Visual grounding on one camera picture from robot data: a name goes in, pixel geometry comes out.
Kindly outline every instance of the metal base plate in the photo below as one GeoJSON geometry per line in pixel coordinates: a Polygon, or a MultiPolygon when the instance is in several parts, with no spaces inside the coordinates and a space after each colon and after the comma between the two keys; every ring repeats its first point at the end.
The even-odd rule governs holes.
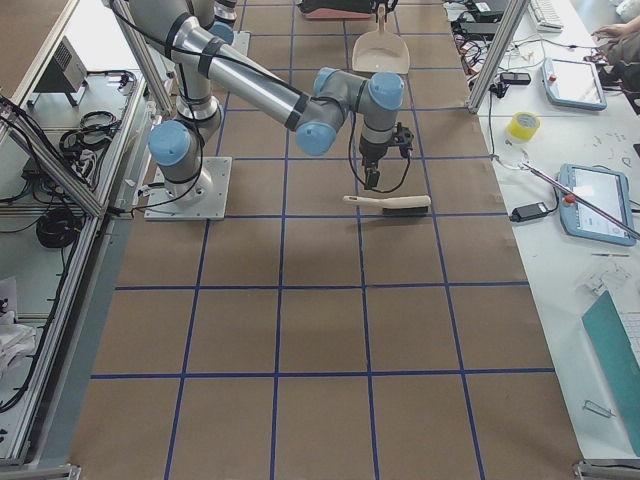
{"type": "MultiPolygon", "coordinates": [[[[207,192],[202,198],[183,204],[167,203],[156,208],[145,210],[147,220],[222,220],[227,206],[227,192],[229,190],[229,175],[231,173],[231,157],[204,157],[202,168],[206,169],[213,180],[213,191],[207,192]]],[[[158,168],[154,182],[164,182],[164,176],[158,168]]],[[[151,191],[149,205],[171,200],[163,188],[151,191]]]]}
{"type": "Polygon", "coordinates": [[[245,57],[249,54],[249,40],[251,39],[251,33],[246,31],[234,32],[235,38],[233,39],[233,48],[243,54],[245,57]]]}

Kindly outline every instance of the white keyboard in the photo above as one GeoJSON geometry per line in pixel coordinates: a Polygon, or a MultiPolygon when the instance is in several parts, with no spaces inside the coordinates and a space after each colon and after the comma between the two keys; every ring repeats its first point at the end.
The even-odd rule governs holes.
{"type": "Polygon", "coordinates": [[[552,0],[530,0],[529,15],[540,32],[561,32],[562,20],[553,8],[552,0]]]}
{"type": "Polygon", "coordinates": [[[638,365],[640,365],[640,314],[623,313],[620,315],[620,319],[624,329],[627,331],[631,350],[633,350],[638,365]]]}

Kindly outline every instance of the tablet screen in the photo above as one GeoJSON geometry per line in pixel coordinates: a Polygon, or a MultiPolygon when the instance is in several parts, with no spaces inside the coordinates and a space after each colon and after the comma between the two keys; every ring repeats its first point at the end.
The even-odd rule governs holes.
{"type": "MultiPolygon", "coordinates": [[[[594,172],[576,168],[575,187],[573,191],[607,212],[616,220],[626,222],[623,218],[622,195],[618,177],[611,173],[594,172]]],[[[626,237],[626,233],[598,213],[584,205],[578,204],[578,228],[587,232],[626,237]]]]}
{"type": "Polygon", "coordinates": [[[598,85],[590,64],[553,60],[558,98],[573,102],[600,103],[598,85]]]}

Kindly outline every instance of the white table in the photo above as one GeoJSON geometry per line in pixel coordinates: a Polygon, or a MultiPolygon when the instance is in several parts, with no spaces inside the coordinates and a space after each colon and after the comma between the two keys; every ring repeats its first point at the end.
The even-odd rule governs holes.
{"type": "MultiPolygon", "coordinates": [[[[555,0],[558,14],[565,22],[560,35],[543,34],[558,43],[590,45],[593,40],[580,22],[568,0],[555,0]]],[[[532,34],[533,24],[525,15],[515,40],[532,34]]],[[[532,52],[533,63],[548,57],[579,59],[588,50],[569,49],[540,42],[521,47],[532,52]]],[[[511,67],[527,65],[528,60],[513,59],[511,67]]],[[[608,108],[602,112],[561,108],[551,105],[541,83],[540,67],[527,70],[532,76],[528,86],[512,86],[503,99],[493,98],[492,127],[496,153],[515,165],[522,152],[505,144],[506,126],[518,111],[530,111],[541,117],[541,127],[534,138],[521,146],[531,162],[548,174],[555,175],[564,163],[604,165],[623,171],[629,178],[631,198],[640,201],[640,158],[633,143],[640,143],[640,120],[626,98],[608,93],[608,108]]],[[[479,116],[490,148],[487,96],[479,116]]],[[[496,176],[508,211],[544,201],[554,205],[551,187],[533,174],[508,170],[494,162],[496,176]]],[[[585,400],[610,408],[616,413],[608,384],[582,325],[582,315],[596,297],[580,288],[584,273],[601,263],[615,261],[632,274],[614,299],[624,300],[626,307],[640,311],[640,251],[638,246],[620,247],[602,242],[570,237],[564,233],[559,215],[542,220],[514,224],[514,234],[531,284],[549,350],[561,384],[576,437],[586,459],[637,459],[619,416],[604,418],[583,409],[585,400]],[[622,253],[629,257],[605,258],[593,253],[622,253]]]]}

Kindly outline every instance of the yellow tape roll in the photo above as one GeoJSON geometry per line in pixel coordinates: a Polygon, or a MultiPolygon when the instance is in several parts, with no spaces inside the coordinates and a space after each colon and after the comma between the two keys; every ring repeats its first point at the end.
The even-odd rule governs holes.
{"type": "Polygon", "coordinates": [[[540,119],[529,112],[518,112],[511,117],[507,131],[518,140],[529,141],[540,128],[540,119]]]}

